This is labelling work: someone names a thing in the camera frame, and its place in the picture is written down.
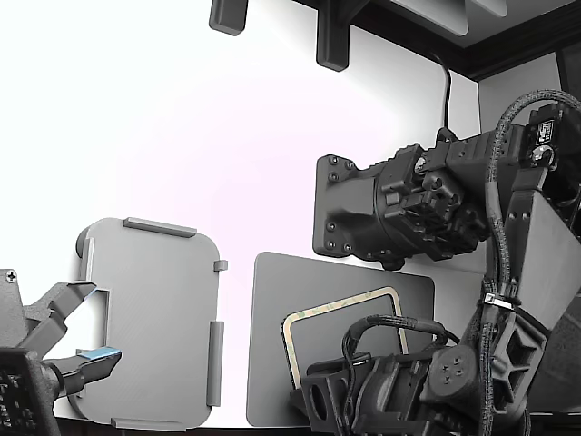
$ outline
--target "white wall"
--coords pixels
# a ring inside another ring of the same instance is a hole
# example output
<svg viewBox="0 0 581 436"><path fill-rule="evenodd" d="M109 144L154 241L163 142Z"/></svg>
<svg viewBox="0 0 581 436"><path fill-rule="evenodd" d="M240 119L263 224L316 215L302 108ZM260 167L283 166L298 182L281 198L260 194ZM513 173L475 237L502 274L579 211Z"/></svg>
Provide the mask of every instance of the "white wall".
<svg viewBox="0 0 581 436"><path fill-rule="evenodd" d="M364 167L431 146L444 76L356 28L350 68L337 74L315 63L313 10L251 0L245 32L231 37L209 28L210 4L0 3L0 265L18 271L30 303L76 278L76 237L103 217L209 235L230 270L222 407L206 425L244 427L255 256L315 257L316 160L334 153ZM479 133L476 84L454 75L451 111L459 136ZM437 289L440 318L450 307L440 296L454 300L450 277ZM86 330L98 318L96 302L79 309L51 356L101 345ZM57 412L73 416L66 403Z"/></svg>
<svg viewBox="0 0 581 436"><path fill-rule="evenodd" d="M478 93L482 131L495 130L502 114L518 97L537 89L561 89L556 54L547 54L481 81ZM546 104L531 104L517 115L514 124L528 124L530 111Z"/></svg>

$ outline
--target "label sticker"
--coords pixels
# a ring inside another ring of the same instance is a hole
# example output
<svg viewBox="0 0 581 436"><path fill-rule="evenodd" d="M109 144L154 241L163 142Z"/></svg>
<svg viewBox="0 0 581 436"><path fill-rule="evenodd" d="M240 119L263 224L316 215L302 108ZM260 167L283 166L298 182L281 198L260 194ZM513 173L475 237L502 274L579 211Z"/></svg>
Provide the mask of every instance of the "label sticker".
<svg viewBox="0 0 581 436"><path fill-rule="evenodd" d="M553 139L553 127L555 125L554 120L545 121L538 125L537 132L537 145L550 143Z"/></svg>

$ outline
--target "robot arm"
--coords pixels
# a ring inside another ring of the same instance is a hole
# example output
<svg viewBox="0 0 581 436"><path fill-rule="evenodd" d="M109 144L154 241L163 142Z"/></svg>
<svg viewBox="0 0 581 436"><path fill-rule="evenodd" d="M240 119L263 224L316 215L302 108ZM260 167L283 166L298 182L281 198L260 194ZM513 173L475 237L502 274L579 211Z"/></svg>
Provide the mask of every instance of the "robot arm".
<svg viewBox="0 0 581 436"><path fill-rule="evenodd" d="M495 431L527 432L527 394L550 331L581 288L581 117L570 104L549 104L527 126L508 126L499 146L498 129L463 141L442 129L436 147L414 144L366 170L319 159L316 253L398 270L416 254L440 261L487 241L489 259L459 345L359 357L355 372L349 359L308 372L302 395L314 431L490 434L494 417ZM494 152L494 182L484 183ZM339 386L350 383L346 420Z"/></svg>
<svg viewBox="0 0 581 436"><path fill-rule="evenodd" d="M121 351L103 347L43 361L66 334L66 318L96 286L58 283L35 304L23 306L16 273L4 270L0 277L0 434L60 436L56 399L109 377Z"/></svg>

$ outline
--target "black cord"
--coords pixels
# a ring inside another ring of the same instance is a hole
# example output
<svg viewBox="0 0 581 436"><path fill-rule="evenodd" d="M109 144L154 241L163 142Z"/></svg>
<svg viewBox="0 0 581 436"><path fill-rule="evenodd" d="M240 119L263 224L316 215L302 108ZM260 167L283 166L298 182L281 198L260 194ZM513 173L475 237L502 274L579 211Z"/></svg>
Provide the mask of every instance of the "black cord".
<svg viewBox="0 0 581 436"><path fill-rule="evenodd" d="M442 61L442 58L439 57L434 52L429 52L429 54L434 58L436 62L438 62L442 69L444 70L444 74L446 75L446 92L444 94L444 127L448 128L448 119L449 119L449 112L450 112L450 92L452 90L452 74L448 66Z"/></svg>
<svg viewBox="0 0 581 436"><path fill-rule="evenodd" d="M500 275L499 284L497 286L498 293L503 296L507 296L509 289L510 257L498 194L498 160L500 159L500 154L502 152L502 144L505 141L505 136L512 122L525 107L540 101L558 101L559 103L567 104L581 113L581 103L573 95L567 94L563 91L540 90L532 91L519 97L503 113L500 120L498 120L494 137L494 146L487 166L486 204L488 223L495 238L495 242L497 243Z"/></svg>
<svg viewBox="0 0 581 436"><path fill-rule="evenodd" d="M530 436L532 427L533 425L530 421L530 413L528 412L528 409L525 409L525 413L520 419L520 436Z"/></svg>
<svg viewBox="0 0 581 436"><path fill-rule="evenodd" d="M494 385L490 349L494 339L495 326L486 323L482 326L480 337L480 424L478 436L490 436L494 418Z"/></svg>
<svg viewBox="0 0 581 436"><path fill-rule="evenodd" d="M359 340L361 339L363 333L368 329L379 325L435 334L437 339L434 343L437 342L438 344L446 344L448 343L448 340L451 340L454 343L459 343L459 338L455 334L447 331L439 322L431 320L424 321L417 320L415 318L392 315L371 315L366 318L362 318L361 320L352 324L343 336L343 341L341 343L343 358L347 363L347 368L349 371L347 393L345 395L345 401L343 402L342 408L343 425L348 436L351 435L351 416L355 411L355 406L352 404L356 376L355 366L352 359L353 354L355 354L355 351L357 350L357 345L359 344Z"/></svg>
<svg viewBox="0 0 581 436"><path fill-rule="evenodd" d="M510 255L508 252L507 236L505 235L504 220L500 209L500 196L497 184L498 161L502 152L502 145L517 115L527 106L540 101L557 101L566 104L581 114L581 102L573 95L562 91L540 90L532 91L520 96L498 120L494 136L494 146L487 165L485 195L487 219L490 231L496 244L498 278L493 282L494 294L517 298L516 291L511 292L510 286ZM492 371L490 370L490 347L494 340L494 330L497 327L498 309L488 306L482 313L482 331L480 334L480 390L482 392L480 436L488 436L492 432L494 411L494 389Z"/></svg>

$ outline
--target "gray plastic bracket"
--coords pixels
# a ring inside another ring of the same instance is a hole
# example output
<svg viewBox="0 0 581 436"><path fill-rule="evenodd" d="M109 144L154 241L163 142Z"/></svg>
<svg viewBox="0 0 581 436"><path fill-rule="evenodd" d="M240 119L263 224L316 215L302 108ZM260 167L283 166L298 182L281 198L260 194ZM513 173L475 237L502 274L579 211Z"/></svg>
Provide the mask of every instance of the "gray plastic bracket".
<svg viewBox="0 0 581 436"><path fill-rule="evenodd" d="M217 273L220 273L222 271L228 271L228 261L214 262L214 271Z"/></svg>
<svg viewBox="0 0 581 436"><path fill-rule="evenodd" d="M210 352L208 353L208 391L206 404L220 407L222 391L222 351L224 346L224 322L210 323Z"/></svg>
<svg viewBox="0 0 581 436"><path fill-rule="evenodd" d="M73 408L118 429L202 425L221 402L217 272L228 263L215 243L188 227L105 218L79 235L76 250L81 277L107 292L104 345L123 358L111 377L70 396Z"/></svg>
<svg viewBox="0 0 581 436"><path fill-rule="evenodd" d="M192 229L190 227L157 223L155 221L140 220L139 218L126 218L123 221L123 227L144 230L146 232L169 234L171 236L179 236L182 238L192 238L198 232L196 229Z"/></svg>

